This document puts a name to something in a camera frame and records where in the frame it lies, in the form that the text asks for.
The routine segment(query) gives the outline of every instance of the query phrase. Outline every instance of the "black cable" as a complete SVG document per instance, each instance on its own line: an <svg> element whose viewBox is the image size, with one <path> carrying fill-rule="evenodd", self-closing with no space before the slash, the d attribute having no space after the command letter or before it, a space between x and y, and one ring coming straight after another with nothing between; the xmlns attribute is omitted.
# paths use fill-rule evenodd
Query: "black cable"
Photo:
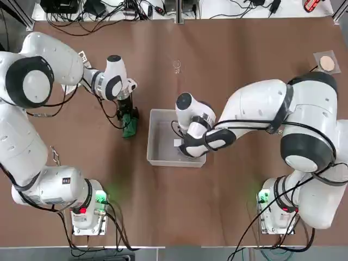
<svg viewBox="0 0 348 261"><path fill-rule="evenodd" d="M57 107L57 106L62 106L62 105L64 105L65 103L69 102L69 101L72 99L72 97L74 97L74 95L76 94L77 88L78 88L77 86L78 86L78 85L76 85L76 87L75 87L73 93L71 94L71 96L70 96L68 99L65 100L66 91L64 91L64 98L63 98L63 101L62 101L62 102L56 103L56 104L45 104L45 105L43 105L43 107Z"/></svg>
<svg viewBox="0 0 348 261"><path fill-rule="evenodd" d="M287 227L287 231L286 231L286 233L285 233L283 239L279 242L278 246L282 246L283 243L284 243L284 241L285 241L285 239L287 238L287 235L290 235L290 234L295 230L295 227L296 227L297 223L299 222L300 217L296 220L296 222L295 222L294 225L293 225L293 228L289 231L290 226L291 226L291 224L293 223L293 221L294 221L294 219L295 219L296 217L297 217L297 213L291 218L290 223L289 223L289 225L288 225L288 227Z"/></svg>
<svg viewBox="0 0 348 261"><path fill-rule="evenodd" d="M108 117L109 119L113 119L114 117L117 116L117 111L118 111L118 108L119 108L119 107L117 106L117 103L116 103L115 101L110 101L110 102L112 102L113 104L115 104L116 112L115 112L112 116L110 116L110 115L107 114L107 117Z"/></svg>
<svg viewBox="0 0 348 261"><path fill-rule="evenodd" d="M76 93L76 90L77 90L77 86L74 90L74 93L70 96L70 98ZM65 103L65 97L66 97L66 86L65 86L65 89L64 89L64 96L63 96L63 101L61 102L61 105L59 107L59 109L54 113L54 114L45 114L44 117L55 117L58 113L60 113L60 111L62 110L63 106L64 106L64 103ZM36 115L42 115L43 113L29 113L27 112L28 115L30 116L33 116L33 117L36 117Z"/></svg>
<svg viewBox="0 0 348 261"><path fill-rule="evenodd" d="M130 251L137 251L139 248L132 248L128 242L128 240L125 239L125 236L122 233L122 230L119 226L119 224L116 222L116 219L110 215L108 212L106 213L106 216L112 220L112 222L115 224L116 229L120 232L120 236L122 238L123 243L125 244L126 248Z"/></svg>
<svg viewBox="0 0 348 261"><path fill-rule="evenodd" d="M337 166L337 165L345 165L348 168L348 165L346 163L343 163L343 162L335 164L335 166ZM346 183L348 183L348 180L346 180L346 181L332 181L332 180L329 180L327 178L320 177L319 175L317 175L315 173L313 173L313 176L314 176L314 178L316 178L320 182L323 182L324 184L329 185L329 186L333 186L333 187L340 187L340 186L343 186Z"/></svg>
<svg viewBox="0 0 348 261"><path fill-rule="evenodd" d="M174 122L178 123L178 121L176 121L176 120L173 120L173 121L170 123L170 126L172 127L172 130L174 131L174 133L175 133L177 136L179 136L180 138L184 139L184 136L183 136L183 135L177 133L177 132L174 130L174 127L173 127L173 123L174 123Z"/></svg>
<svg viewBox="0 0 348 261"><path fill-rule="evenodd" d="M242 7L241 5L239 5L242 9L247 9L245 11L243 11L241 14L237 14L237 15L225 15L225 14L218 14L218 15L214 15L212 16L211 18L209 19L213 19L217 16L226 16L226 17L238 17L238 16L241 16L240 18L242 18L243 16L245 16L248 12L250 12L251 10L255 9L256 7L253 7L252 6L252 3L250 2L250 4L247 6L247 7Z"/></svg>
<svg viewBox="0 0 348 261"><path fill-rule="evenodd" d="M262 6L263 8L267 8L267 9L268 9L268 8L272 5L272 3L273 3L273 2L271 2L269 5L266 5L266 6L261 5L261 6Z"/></svg>
<svg viewBox="0 0 348 261"><path fill-rule="evenodd" d="M217 126L224 124L224 123L234 123L234 122L245 122L245 123L265 123L265 124L270 124L271 121L265 121L265 120L226 120L226 121L219 121L217 124L213 126L213 129L216 128ZM292 125L292 126L297 126L297 127L302 127L305 129L309 129L312 132L315 132L316 134L320 135L322 138L326 140L326 142L331 146L332 153L333 153L333 158L336 159L336 148L333 142L321 131L313 128L312 126L303 124L303 123L298 123L298 122L290 122L290 121L283 121L283 125Z"/></svg>
<svg viewBox="0 0 348 261"><path fill-rule="evenodd" d="M114 206L108 202L108 205L111 207L112 211L113 211L113 214L114 214L114 217L115 217L115 220L117 220L116 218L116 211L115 211L115 208ZM122 216L122 220L121 220L121 233L123 233L123 230L125 230L125 225L123 223L123 216ZM123 249L119 249L119 246L120 246L120 242L121 242L121 237L118 239L118 234L119 234L119 231L116 229L116 252L120 253L123 251Z"/></svg>
<svg viewBox="0 0 348 261"><path fill-rule="evenodd" d="M103 4L106 4L106 5L109 6L109 7L114 7L114 8L117 8L117 7L118 7L118 5L111 5L111 4L108 4L108 3L106 3L106 2L104 2L104 1L102 1L102 0L100 0L100 2L102 2Z"/></svg>
<svg viewBox="0 0 348 261"><path fill-rule="evenodd" d="M201 19L201 8L200 8L200 0L197 1L197 5L198 5L198 14L200 16Z"/></svg>
<svg viewBox="0 0 348 261"><path fill-rule="evenodd" d="M54 24L52 21L50 21L47 14L46 14L46 19L47 19L47 22L48 22L52 27L54 27L55 29L57 29L57 30L59 30L59 31L61 31L61 32L63 32L63 33L66 33L66 34L68 34L68 35L70 35L70 36L87 36L87 35L89 35L89 34L95 33L96 31L98 31L98 30L100 30L100 29L102 29L102 28L104 28L104 27L106 27L106 26L111 26L111 25L116 24L116 23L119 23L119 22L121 22L121 21L136 21L136 20L139 18L139 16L136 16L135 18L133 18L133 19L131 19L131 20L123 19L123 20L115 21L115 22L113 22L113 23L108 23L108 24L104 24L104 25L102 25L102 26L99 26L100 23L103 22L104 20L106 20L107 18L109 18L109 21L110 21L110 18L111 18L112 15L114 15L115 13L117 13L117 12L119 12L119 11L122 11L123 9L124 9L124 2L121 2L118 6L115 7L115 9L114 9L113 11L111 11L110 13L108 13L107 15L105 15L102 19L100 19L100 21L97 22L97 24L93 27L93 29L92 29L90 32L87 32L87 33L85 33L85 34L72 34L72 33L69 33L69 32L67 32L67 31L61 29L60 27L62 27L62 26L61 26L61 25L58 25L58 24ZM81 14L84 14L84 13L85 13L85 11L82 11L82 12L78 15L77 19L75 19L75 20L74 20L73 22L71 22L70 24L73 24L74 22L76 22L76 21L79 19L80 15L81 15Z"/></svg>
<svg viewBox="0 0 348 261"><path fill-rule="evenodd" d="M85 81L85 83L88 85L89 89L92 90L91 85L90 85L84 78L82 78L82 80ZM103 112L104 112L105 117L108 119L108 121L110 122L110 124L111 124L112 126L114 126L116 129L125 129L125 128L127 128L128 125L132 122L132 119L133 119L133 118L130 117L129 122L127 122L124 126L122 126L122 127L116 126L116 125L111 121L111 119L112 119L113 117L110 117L110 116L107 114L107 112L105 111L104 105L103 105L103 103L102 103L102 99L99 98L96 94L93 94L93 95L96 97L96 99L97 99L97 101L98 101L100 107L102 108L102 110L103 110Z"/></svg>
<svg viewBox="0 0 348 261"><path fill-rule="evenodd" d="M253 9L255 9L256 7L253 7L252 6L252 3L250 3L250 5L249 6L251 6L250 7L250 9L249 10L246 10L245 12L244 12L244 14L242 14L242 16L239 18L239 19L242 19L243 18L243 16L245 16L247 13L249 13L251 10L253 10Z"/></svg>
<svg viewBox="0 0 348 261"><path fill-rule="evenodd" d="M14 186L18 186L18 184L16 183L14 177L12 176L12 174L7 170L5 169L5 167L0 163L0 169L2 169L2 171L5 173L5 175L10 179L11 183L14 185ZM72 253L72 250L78 250L80 252L83 252L83 253L87 253L87 252L98 252L98 251L104 251L104 250L107 250L107 248L101 248L101 249L96 249L96 250L83 250L79 247L77 247L70 239L69 235L68 235L68 232L67 232L67 228L66 228L66 225L65 225L65 219L64 219L64 216L63 214L60 212L60 210L57 210L57 209L54 209L54 208L43 208L39 205L37 205L35 202L33 202L29 197L25 196L22 192L18 191L18 194L22 197L23 201L36 208L36 209L39 209L39 210L45 210L45 211L48 211L48 212L53 212L53 213L57 213L57 215L60 217L62 223L63 223L63 226L64 226L64 232L65 232L65 235L66 235L66 239L68 241L68 244L69 244L69 247L71 249L71 254L72 256L74 257L80 257L82 256L83 254L80 254L80 255L74 255Z"/></svg>
<svg viewBox="0 0 348 261"><path fill-rule="evenodd" d="M7 50L6 51L10 51L9 32L7 30L6 18L4 16L4 11L2 10L1 7L0 7L0 9L1 9L2 17L4 18L4 24L5 24L5 29L6 29L6 40L7 40Z"/></svg>
<svg viewBox="0 0 348 261"><path fill-rule="evenodd" d="M241 5L240 5L240 3L238 3L238 2L236 2L236 1L234 1L234 0L229 0L230 2L232 2L232 3L235 3L235 4L237 4L237 5L239 5L239 7L241 7L242 9L248 9L249 7L250 7L250 4L249 4L249 6L247 6L247 7L242 7Z"/></svg>
<svg viewBox="0 0 348 261"><path fill-rule="evenodd" d="M302 252L307 251L312 246L313 241L314 241L314 237L315 237L315 228L312 228L312 235L310 236L309 243L307 244L306 247L301 248L301 249L293 249L293 248L288 248L288 247L285 247L285 246L279 246L278 249L286 250L286 251L289 251L289 252L302 253Z"/></svg>
<svg viewBox="0 0 348 261"><path fill-rule="evenodd" d="M310 70L310 72L313 72L317 68L318 68L318 66L314 67L313 69Z"/></svg>
<svg viewBox="0 0 348 261"><path fill-rule="evenodd" d="M326 171L326 170L328 170L329 168L331 168L333 165L332 164L330 164L329 166L327 166L325 169L323 169L322 171L319 171L318 172L318 174L321 174L321 173L323 173L324 171ZM279 194L277 197L275 197L263 210L261 210L255 217L254 217L254 219L251 221L251 223L248 225L248 227L247 227L247 229L244 231L244 233L242 234L242 236L241 236L241 238L240 238L240 240L239 240L239 242L238 242L238 245L237 245L237 248L236 248L236 250L233 252L233 253L231 253L230 255L229 255L229 257L227 258L227 261L229 261L229 259L231 258L231 261L233 260L233 258L234 258L234 256L235 256L235 254L237 253L237 250L238 250L238 248L239 248L239 246L240 246L240 244L241 244L241 242L242 242L242 240L243 240L243 238L244 238L244 236L246 235L246 233L248 232L248 230L250 229L250 227L252 226L252 224L274 203L274 202L276 202L276 200L278 199L278 198L280 198L281 196L283 196L283 195L285 195L285 194L287 194L287 193L289 193L289 192L291 192L291 191L293 191L293 190L295 190L295 189L297 189L297 188L299 188L300 186L302 186L302 185L305 185L305 184L307 184L309 181L311 181L312 179L314 179L314 177L312 176L312 177L310 177L309 179L307 179L307 180L305 180L305 181L303 181L303 182L301 182L301 183L299 183L299 184L297 184L297 185L295 185L294 187L292 187L292 188L290 188L290 189L288 189L288 190L286 190L286 191L284 191L283 193L281 193L281 194Z"/></svg>

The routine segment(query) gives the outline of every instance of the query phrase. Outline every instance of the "red object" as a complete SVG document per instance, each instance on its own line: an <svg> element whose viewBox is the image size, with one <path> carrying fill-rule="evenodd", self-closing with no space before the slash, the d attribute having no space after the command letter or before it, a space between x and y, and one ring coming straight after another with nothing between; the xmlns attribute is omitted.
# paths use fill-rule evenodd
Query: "red object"
<svg viewBox="0 0 348 261"><path fill-rule="evenodd" d="M314 10L319 2L320 0L306 0L303 7L306 12L310 13Z"/></svg>

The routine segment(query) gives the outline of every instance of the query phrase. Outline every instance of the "round pad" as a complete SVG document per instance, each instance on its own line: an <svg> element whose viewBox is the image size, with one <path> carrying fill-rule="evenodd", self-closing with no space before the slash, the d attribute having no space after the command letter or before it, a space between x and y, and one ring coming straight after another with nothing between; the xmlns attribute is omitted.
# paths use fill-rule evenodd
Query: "round pad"
<svg viewBox="0 0 348 261"><path fill-rule="evenodd" d="M335 62L330 56L323 56L320 58L320 66L327 72L333 71L335 69Z"/></svg>

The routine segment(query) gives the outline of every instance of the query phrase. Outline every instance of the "green object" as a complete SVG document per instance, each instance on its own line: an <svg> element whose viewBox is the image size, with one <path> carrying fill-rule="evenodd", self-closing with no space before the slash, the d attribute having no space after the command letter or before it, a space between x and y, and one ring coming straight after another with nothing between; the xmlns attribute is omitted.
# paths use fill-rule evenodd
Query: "green object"
<svg viewBox="0 0 348 261"><path fill-rule="evenodd" d="M96 191L96 202L101 203L107 200L107 194L103 190Z"/></svg>
<svg viewBox="0 0 348 261"><path fill-rule="evenodd" d="M259 192L260 203L268 203L269 202L269 189L263 189Z"/></svg>
<svg viewBox="0 0 348 261"><path fill-rule="evenodd" d="M132 117L129 114L124 114L122 117L122 126L127 125L126 128L123 129L123 138L129 138L136 134L136 126L138 124L138 119Z"/></svg>

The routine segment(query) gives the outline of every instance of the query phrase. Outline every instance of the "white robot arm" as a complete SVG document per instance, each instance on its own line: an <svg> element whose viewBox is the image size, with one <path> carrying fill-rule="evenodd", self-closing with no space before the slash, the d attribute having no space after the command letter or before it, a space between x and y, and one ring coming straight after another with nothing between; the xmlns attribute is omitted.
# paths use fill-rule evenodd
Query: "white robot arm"
<svg viewBox="0 0 348 261"><path fill-rule="evenodd" d="M188 157L227 147L252 130L273 134L285 125L281 156L295 171L264 183L259 194L263 197L261 208L329 164L348 162L348 140L344 135L348 123L337 121L337 86L334 78L323 72L308 73L288 84L265 80L243 87L228 99L215 125L210 106L196 101L189 93L178 97L176 112L184 136L179 149ZM345 165L315 175L314 180L270 206L271 210L263 214L264 232L285 234L298 210L312 227L330 227L347 180Z"/></svg>
<svg viewBox="0 0 348 261"><path fill-rule="evenodd" d="M81 235L99 234L106 193L98 181L84 179L74 167L46 166L48 150L25 109L44 105L54 81L77 85L83 79L82 84L97 86L97 96L109 100L121 96L131 80L125 78L124 63L118 58L109 58L105 72L88 70L69 46L36 32L26 37L20 53L0 52L0 166L13 184L13 199L18 204L69 206ZM103 78L98 80L100 85L93 84L92 71ZM105 95L108 91L113 98Z"/></svg>

